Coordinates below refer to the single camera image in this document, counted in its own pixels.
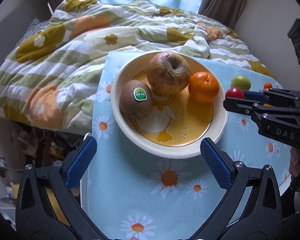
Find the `right hand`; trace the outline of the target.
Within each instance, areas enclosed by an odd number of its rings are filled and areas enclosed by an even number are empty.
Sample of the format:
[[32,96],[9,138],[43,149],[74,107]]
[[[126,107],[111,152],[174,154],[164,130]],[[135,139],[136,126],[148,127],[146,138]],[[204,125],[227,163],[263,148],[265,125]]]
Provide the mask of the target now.
[[297,177],[300,173],[300,150],[294,147],[290,149],[289,172],[294,177]]

